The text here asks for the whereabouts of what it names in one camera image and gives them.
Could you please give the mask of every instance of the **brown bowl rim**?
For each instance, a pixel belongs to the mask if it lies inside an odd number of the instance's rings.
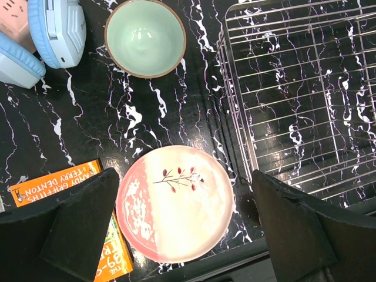
[[[177,62],[174,64],[174,66],[172,68],[170,68],[169,70],[163,72],[163,73],[160,73],[158,75],[139,75],[139,74],[136,74],[136,73],[133,73],[129,70],[127,70],[126,68],[124,68],[121,64],[119,64],[117,62],[117,60],[115,59],[115,57],[112,55],[111,53],[111,50],[108,46],[108,43],[107,43],[107,28],[108,28],[108,25],[109,25],[109,22],[112,18],[112,16],[115,14],[115,12],[120,9],[122,6],[126,5],[126,4],[129,4],[131,2],[136,2],[136,1],[149,1],[149,2],[154,2],[154,3],[157,3],[159,5],[162,5],[164,6],[165,8],[167,8],[173,15],[174,17],[177,19],[177,21],[179,22],[180,24],[180,27],[182,28],[182,31],[183,31],[183,37],[184,37],[184,42],[183,42],[183,50],[182,50],[182,54],[180,55],[180,58],[177,60]],[[111,59],[115,62],[115,64],[117,64],[118,67],[120,67],[123,71],[127,72],[128,74],[130,75],[133,75],[137,78],[146,78],[146,79],[150,79],[150,78],[159,78],[161,76],[164,76],[164,75],[167,75],[168,73],[170,73],[174,68],[176,68],[178,66],[178,64],[182,61],[183,57],[184,57],[184,54],[186,52],[186,46],[187,46],[187,36],[186,36],[186,30],[184,29],[184,26],[183,26],[183,22],[182,20],[179,18],[179,16],[177,15],[177,13],[175,13],[174,10],[172,10],[172,8],[168,5],[166,5],[165,3],[162,3],[162,2],[159,2],[157,0],[128,0],[128,1],[125,1],[123,3],[121,3],[119,6],[117,6],[115,8],[115,10],[112,11],[112,13],[110,14],[110,16],[108,17],[108,19],[106,20],[106,26],[105,26],[105,45],[106,45],[106,49],[107,51],[109,52],[110,54],[110,57]]]

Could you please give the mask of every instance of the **book cover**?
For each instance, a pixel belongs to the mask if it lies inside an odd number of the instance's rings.
[[[101,171],[98,160],[70,167],[33,180],[11,186],[17,207],[31,204],[59,191],[70,188]],[[120,233],[115,212],[112,213],[106,240],[94,282],[107,282],[133,270],[124,239]]]

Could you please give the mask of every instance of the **silver metal wire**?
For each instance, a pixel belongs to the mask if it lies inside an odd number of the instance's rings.
[[[293,1],[233,5],[217,59],[247,180],[328,200],[375,184],[376,5]]]

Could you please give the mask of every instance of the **pink plate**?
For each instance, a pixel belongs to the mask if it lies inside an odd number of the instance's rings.
[[[126,173],[116,199],[129,243],[161,263],[182,263],[210,251],[231,220],[234,194],[219,162],[188,146],[156,149]]]

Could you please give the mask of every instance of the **pink object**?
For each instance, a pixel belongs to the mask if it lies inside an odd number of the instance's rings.
[[[129,243],[161,263],[182,263],[210,251],[225,234],[234,194],[213,157],[188,146],[156,149],[128,170],[116,199]]]
[[[36,51],[29,30],[26,0],[0,0],[0,32],[31,54]]]

